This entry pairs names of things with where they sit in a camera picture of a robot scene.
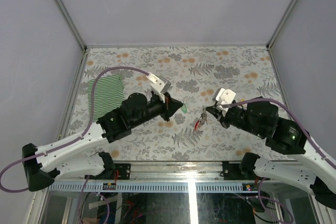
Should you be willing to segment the grey red key ring holder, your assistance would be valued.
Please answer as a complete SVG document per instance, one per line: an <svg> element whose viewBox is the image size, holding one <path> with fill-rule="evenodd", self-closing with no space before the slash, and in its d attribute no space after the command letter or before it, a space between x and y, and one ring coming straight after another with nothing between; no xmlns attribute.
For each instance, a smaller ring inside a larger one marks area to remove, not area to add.
<svg viewBox="0 0 336 224"><path fill-rule="evenodd" d="M197 132L204 124L207 124L206 106L202 107L201 115L195 123L194 131Z"/></svg>

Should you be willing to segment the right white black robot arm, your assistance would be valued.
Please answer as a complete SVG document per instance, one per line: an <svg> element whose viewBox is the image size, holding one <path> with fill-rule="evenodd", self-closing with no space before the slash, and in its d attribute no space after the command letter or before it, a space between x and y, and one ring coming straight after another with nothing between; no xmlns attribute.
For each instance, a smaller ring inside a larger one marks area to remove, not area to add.
<svg viewBox="0 0 336 224"><path fill-rule="evenodd" d="M304 169L287 168L258 154L247 152L239 164L240 175L270 178L297 187L312 195L322 205L335 209L335 160L328 155L296 117L278 115L282 104L258 97L244 102L220 105L206 111L225 129L233 126L265 140L272 151L300 162Z"/></svg>

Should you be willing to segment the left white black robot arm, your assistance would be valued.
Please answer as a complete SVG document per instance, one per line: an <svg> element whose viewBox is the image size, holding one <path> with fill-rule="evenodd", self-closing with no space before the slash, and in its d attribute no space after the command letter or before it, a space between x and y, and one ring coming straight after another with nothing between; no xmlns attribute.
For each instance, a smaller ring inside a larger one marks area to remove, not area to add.
<svg viewBox="0 0 336 224"><path fill-rule="evenodd" d="M182 106L183 103L169 93L165 93L163 99L152 94L149 100L141 93L133 93L83 133L43 146L26 144L22 148L22 156L28 190L45 189L66 177L111 178L115 166L110 154L100 152L87 158L76 158L76 155L127 137L132 129L158 116L168 122Z"/></svg>

